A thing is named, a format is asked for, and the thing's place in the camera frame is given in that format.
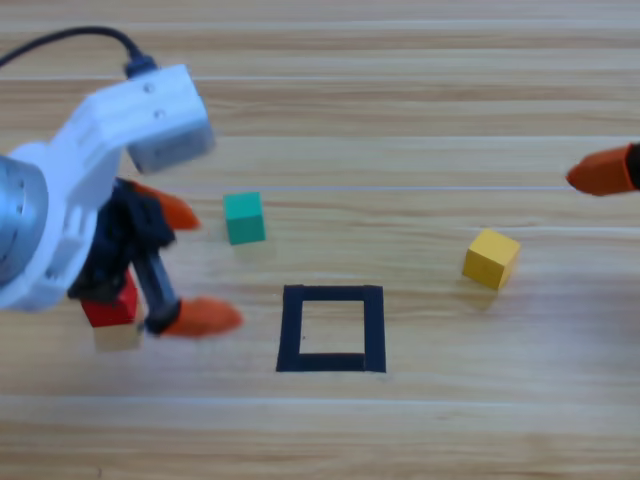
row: black cable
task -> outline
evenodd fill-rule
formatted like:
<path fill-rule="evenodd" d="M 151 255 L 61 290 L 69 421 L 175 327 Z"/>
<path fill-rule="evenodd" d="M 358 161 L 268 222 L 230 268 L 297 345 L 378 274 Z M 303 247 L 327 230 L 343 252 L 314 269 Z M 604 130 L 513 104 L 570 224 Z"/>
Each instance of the black cable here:
<path fill-rule="evenodd" d="M 115 28 L 102 26 L 73 27 L 35 38 L 0 57 L 0 68 L 38 47 L 78 35 L 101 35 L 118 40 L 127 49 L 127 53 L 129 55 L 130 61 L 125 66 L 125 72 L 128 78 L 156 68 L 153 58 L 148 55 L 144 55 L 129 36 Z"/>

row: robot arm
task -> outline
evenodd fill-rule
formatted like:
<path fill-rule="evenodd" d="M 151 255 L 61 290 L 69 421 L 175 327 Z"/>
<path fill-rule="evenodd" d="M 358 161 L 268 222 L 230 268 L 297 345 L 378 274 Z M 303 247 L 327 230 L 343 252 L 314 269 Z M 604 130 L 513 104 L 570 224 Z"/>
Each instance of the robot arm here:
<path fill-rule="evenodd" d="M 140 173 L 153 174 L 214 147 L 187 68 L 148 67 L 89 95 L 51 141 L 0 157 L 0 308 L 42 311 L 66 295 L 108 302 L 133 265 L 151 333 L 198 337 L 240 325 L 226 302 L 188 302 L 173 291 L 159 250 L 174 230 L 199 225 L 188 205 L 117 178 L 125 150 Z"/>

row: green cube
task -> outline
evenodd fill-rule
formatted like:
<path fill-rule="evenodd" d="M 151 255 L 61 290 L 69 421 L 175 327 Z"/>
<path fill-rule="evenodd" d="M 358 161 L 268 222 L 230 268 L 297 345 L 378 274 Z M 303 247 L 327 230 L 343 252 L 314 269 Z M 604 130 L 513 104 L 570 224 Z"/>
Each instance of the green cube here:
<path fill-rule="evenodd" d="M 231 245 L 266 240 L 259 192 L 225 195 L 224 216 Z"/>

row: metal cylinder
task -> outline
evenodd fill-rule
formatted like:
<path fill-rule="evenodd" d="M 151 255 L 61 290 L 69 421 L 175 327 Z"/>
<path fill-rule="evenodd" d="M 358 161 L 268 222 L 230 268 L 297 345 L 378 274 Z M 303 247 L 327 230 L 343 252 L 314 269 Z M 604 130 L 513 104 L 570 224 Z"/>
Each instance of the metal cylinder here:
<path fill-rule="evenodd" d="M 48 206 L 42 171 L 0 155 L 0 285 L 13 280 L 33 257 Z"/>

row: white plastic part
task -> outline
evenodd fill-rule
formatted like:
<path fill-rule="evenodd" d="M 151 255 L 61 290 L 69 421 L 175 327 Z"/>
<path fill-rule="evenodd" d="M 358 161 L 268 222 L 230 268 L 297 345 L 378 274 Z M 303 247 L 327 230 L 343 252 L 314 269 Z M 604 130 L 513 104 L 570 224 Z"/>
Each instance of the white plastic part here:
<path fill-rule="evenodd" d="M 179 138 L 196 147 L 187 145 L 176 156 L 162 149 L 149 155 L 154 144 Z M 186 66 L 177 65 L 97 91 L 49 143 L 11 152 L 11 158 L 41 169 L 49 205 L 32 259 L 0 288 L 0 309 L 42 311 L 65 297 L 89 254 L 98 211 L 111 197 L 123 149 L 143 145 L 138 168 L 154 172 L 205 153 L 202 145 L 210 149 L 211 138 L 205 105 Z"/>

